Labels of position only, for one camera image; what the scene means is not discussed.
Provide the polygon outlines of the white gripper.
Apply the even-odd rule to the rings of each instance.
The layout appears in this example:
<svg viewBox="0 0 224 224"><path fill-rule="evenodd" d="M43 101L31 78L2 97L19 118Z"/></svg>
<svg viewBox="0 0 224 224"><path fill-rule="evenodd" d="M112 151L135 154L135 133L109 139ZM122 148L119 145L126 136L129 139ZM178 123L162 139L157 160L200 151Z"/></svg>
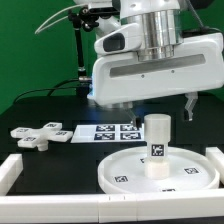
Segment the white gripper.
<svg viewBox="0 0 224 224"><path fill-rule="evenodd" d="M135 52L101 57L93 67L91 98L104 106L186 93L185 119L192 121L197 92L224 86L222 50L223 36L214 33L185 39L167 59L140 62ZM126 113L139 129L140 117Z"/></svg>

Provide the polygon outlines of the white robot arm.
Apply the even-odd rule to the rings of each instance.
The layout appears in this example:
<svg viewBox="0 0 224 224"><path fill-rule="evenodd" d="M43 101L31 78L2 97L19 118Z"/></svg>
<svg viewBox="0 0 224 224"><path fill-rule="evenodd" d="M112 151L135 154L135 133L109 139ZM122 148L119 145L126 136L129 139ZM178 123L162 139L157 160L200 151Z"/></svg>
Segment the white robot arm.
<svg viewBox="0 0 224 224"><path fill-rule="evenodd" d="M202 26L183 34L180 12L191 0L73 0L98 29L98 59L88 98L100 106L185 94L191 113L199 91L224 86L223 35Z"/></svg>

